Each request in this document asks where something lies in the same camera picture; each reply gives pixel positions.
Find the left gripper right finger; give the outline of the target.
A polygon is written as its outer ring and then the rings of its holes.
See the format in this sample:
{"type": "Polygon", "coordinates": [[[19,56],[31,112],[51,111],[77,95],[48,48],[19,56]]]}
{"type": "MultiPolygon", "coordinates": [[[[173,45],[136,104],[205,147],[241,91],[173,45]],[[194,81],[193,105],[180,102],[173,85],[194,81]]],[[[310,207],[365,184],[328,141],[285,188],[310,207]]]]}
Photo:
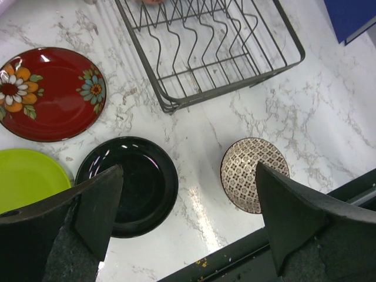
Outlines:
{"type": "Polygon", "coordinates": [[[283,281],[375,281],[375,211],[258,163],[256,186],[283,281]]]}

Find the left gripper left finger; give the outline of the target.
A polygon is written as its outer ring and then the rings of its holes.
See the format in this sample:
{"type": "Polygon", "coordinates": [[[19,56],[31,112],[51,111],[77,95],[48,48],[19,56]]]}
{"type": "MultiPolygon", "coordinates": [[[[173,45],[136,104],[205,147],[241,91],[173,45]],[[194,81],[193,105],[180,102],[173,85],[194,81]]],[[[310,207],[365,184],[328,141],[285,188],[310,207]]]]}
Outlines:
{"type": "Polygon", "coordinates": [[[1,281],[95,281],[123,187],[114,165],[36,203],[1,214],[1,281]]]}

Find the green plate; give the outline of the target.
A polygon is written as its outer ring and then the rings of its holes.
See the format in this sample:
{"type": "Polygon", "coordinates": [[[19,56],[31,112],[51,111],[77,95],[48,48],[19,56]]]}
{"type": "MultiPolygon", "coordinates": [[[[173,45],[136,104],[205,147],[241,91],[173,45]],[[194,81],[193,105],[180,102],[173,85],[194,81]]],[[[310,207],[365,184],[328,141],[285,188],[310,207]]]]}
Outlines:
{"type": "Polygon", "coordinates": [[[63,167],[29,149],[1,150],[1,213],[9,212],[71,188],[63,167]]]}

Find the black plate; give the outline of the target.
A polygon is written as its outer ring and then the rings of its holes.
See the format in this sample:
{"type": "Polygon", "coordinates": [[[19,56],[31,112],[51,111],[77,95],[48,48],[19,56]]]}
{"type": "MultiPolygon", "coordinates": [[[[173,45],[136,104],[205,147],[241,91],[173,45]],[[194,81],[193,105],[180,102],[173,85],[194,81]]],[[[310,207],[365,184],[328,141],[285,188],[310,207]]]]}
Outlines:
{"type": "Polygon", "coordinates": [[[141,137],[117,137],[85,157],[75,184],[115,164],[123,169],[123,189],[112,237],[144,235],[162,224],[172,211],[179,191],[177,170],[170,156],[156,143],[141,137]]]}

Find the patterned bowl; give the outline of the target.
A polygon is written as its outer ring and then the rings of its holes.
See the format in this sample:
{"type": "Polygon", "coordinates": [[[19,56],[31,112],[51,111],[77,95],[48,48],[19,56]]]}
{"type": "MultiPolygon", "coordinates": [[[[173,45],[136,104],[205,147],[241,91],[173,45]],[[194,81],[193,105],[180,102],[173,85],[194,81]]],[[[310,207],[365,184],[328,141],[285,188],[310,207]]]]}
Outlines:
{"type": "Polygon", "coordinates": [[[256,188],[258,162],[289,177],[290,171],[283,154],[269,141],[248,137],[233,143],[223,156],[220,181],[229,200],[240,210],[260,214],[261,206],[256,188]]]}

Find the red floral plate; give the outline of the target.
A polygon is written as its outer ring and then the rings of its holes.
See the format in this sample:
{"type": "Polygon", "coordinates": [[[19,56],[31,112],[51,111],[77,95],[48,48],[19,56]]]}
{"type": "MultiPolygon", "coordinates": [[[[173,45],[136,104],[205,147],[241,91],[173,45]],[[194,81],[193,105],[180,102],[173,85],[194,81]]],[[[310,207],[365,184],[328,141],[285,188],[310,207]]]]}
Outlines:
{"type": "Polygon", "coordinates": [[[1,125],[36,142],[58,142],[90,128],[106,103],[105,77],[85,56],[35,48],[1,67],[1,125]]]}

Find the black wire dish rack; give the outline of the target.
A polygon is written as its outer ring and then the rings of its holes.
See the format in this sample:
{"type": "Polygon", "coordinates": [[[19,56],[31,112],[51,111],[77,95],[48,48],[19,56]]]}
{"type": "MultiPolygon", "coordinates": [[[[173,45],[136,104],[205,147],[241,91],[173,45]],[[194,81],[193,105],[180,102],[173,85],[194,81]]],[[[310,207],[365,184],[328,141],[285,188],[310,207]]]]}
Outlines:
{"type": "Polygon", "coordinates": [[[117,1],[164,113],[250,88],[305,50],[279,1],[117,1]]]}

